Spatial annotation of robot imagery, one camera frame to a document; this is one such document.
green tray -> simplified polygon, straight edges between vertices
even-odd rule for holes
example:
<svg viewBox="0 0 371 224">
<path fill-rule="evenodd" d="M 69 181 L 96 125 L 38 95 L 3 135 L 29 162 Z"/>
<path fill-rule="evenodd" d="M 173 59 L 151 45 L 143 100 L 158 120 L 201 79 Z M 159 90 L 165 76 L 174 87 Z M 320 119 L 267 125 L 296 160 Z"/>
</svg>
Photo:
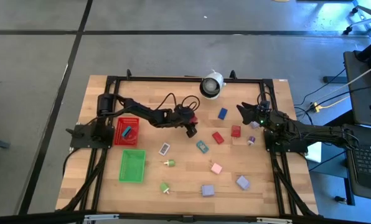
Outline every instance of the green tray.
<svg viewBox="0 0 371 224">
<path fill-rule="evenodd" d="M 124 183 L 142 183 L 144 178 L 145 162 L 145 150 L 123 150 L 119 181 Z"/>
</svg>

wooden table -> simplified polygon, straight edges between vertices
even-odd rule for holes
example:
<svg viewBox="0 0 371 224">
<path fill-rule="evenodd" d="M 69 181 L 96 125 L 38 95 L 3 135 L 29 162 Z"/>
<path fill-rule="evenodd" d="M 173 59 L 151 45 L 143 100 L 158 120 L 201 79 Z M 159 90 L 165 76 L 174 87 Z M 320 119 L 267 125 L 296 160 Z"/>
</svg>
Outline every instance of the wooden table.
<svg viewBox="0 0 371 224">
<path fill-rule="evenodd" d="M 79 122 L 86 123 L 96 116 L 96 100 L 104 92 L 106 76 L 90 76 Z M 295 119 L 293 101 L 287 80 L 273 80 L 278 109 Z M 122 81 L 119 93 L 133 98 L 150 108 L 156 108 L 164 97 L 173 92 L 177 103 L 187 95 L 196 95 L 201 104 L 195 112 L 198 117 L 198 133 L 188 138 L 185 128 L 157 129 L 140 119 L 138 149 L 146 150 L 144 181 L 128 184 L 118 181 L 121 157 L 129 147 L 114 146 L 108 151 L 101 185 L 99 212 L 164 213 L 194 215 L 278 215 L 273 171 L 270 155 L 265 150 L 263 128 L 252 129 L 242 124 L 236 105 L 241 102 L 256 104 L 260 92 L 257 84 L 228 83 L 216 100 L 206 100 L 194 82 L 142 82 Z M 173 108 L 169 98 L 161 108 Z M 217 118 L 221 108 L 228 109 L 224 120 Z M 230 136 L 231 126 L 241 126 L 241 137 Z M 218 145 L 212 137 L 218 131 L 224 143 Z M 255 145 L 247 146 L 247 137 L 255 136 Z M 195 146 L 203 140 L 210 148 L 203 154 Z M 166 156 L 158 154 L 163 142 L 171 145 Z M 317 213 L 316 201 L 306 161 L 295 153 L 287 153 L 293 187 L 309 208 Z M 68 160 L 62 181 L 57 208 L 65 206 L 82 186 L 90 158 L 90 149 L 80 149 Z M 176 161 L 175 167 L 163 164 L 168 159 Z M 210 171 L 210 163 L 216 162 L 223 169 L 217 175 Z M 244 175 L 250 182 L 243 191 L 236 179 Z M 170 195 L 160 191 L 161 182 L 170 186 Z M 202 197 L 201 186 L 213 184 L 214 197 Z M 282 190 L 284 205 L 289 213 L 286 191 Z M 89 191 L 87 208 L 91 207 L 93 186 Z"/>
</svg>

purple block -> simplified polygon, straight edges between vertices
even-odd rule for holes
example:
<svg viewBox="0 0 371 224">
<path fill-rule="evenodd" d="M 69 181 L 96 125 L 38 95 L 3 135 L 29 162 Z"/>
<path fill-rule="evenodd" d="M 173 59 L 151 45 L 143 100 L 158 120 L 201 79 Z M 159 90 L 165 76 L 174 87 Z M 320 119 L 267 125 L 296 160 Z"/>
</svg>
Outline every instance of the purple block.
<svg viewBox="0 0 371 224">
<path fill-rule="evenodd" d="M 249 181 L 244 177 L 244 176 L 240 176 L 240 178 L 238 178 L 237 180 L 237 184 L 243 189 L 243 190 L 246 190 L 249 188 L 250 186 L 250 183 Z"/>
<path fill-rule="evenodd" d="M 213 185 L 203 185 L 202 186 L 202 196 L 208 197 L 215 195 L 215 188 Z"/>
</svg>

gray floor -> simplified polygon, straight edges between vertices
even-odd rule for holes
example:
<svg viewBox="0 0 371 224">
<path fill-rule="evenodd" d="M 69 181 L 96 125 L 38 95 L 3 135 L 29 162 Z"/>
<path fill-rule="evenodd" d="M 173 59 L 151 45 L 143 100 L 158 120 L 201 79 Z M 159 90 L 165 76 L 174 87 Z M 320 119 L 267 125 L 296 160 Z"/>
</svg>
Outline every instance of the gray floor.
<svg viewBox="0 0 371 224">
<path fill-rule="evenodd" d="M 0 29 L 76 30 L 85 5 L 86 1 L 79 0 L 0 1 L 0 11 L 6 12 L 0 13 Z M 334 31 L 359 20 L 348 17 L 352 8 L 351 3 L 292 0 L 236 4 L 224 0 L 105 0 L 93 3 L 86 29 Z M 0 215 L 14 213 L 73 40 L 72 35 L 0 36 L 0 139 L 12 144 L 10 149 L 0 149 Z M 134 75 L 203 76 L 210 69 L 228 75 L 234 69 L 239 77 L 287 78 L 294 102 L 299 103 L 322 85 L 324 75 L 343 69 L 344 51 L 363 49 L 369 43 L 367 37 L 83 36 L 30 212 L 54 210 L 70 142 L 65 128 L 77 120 L 89 75 L 124 75 L 127 68 Z M 328 86 L 311 100 L 337 87 Z M 312 117 L 316 124 L 324 124 L 349 109 L 350 101 L 345 100 Z M 343 194 L 341 180 L 315 173 L 311 178 L 321 215 L 371 222 L 371 200 L 358 198 L 355 207 L 340 205 L 332 197 Z"/>
</svg>

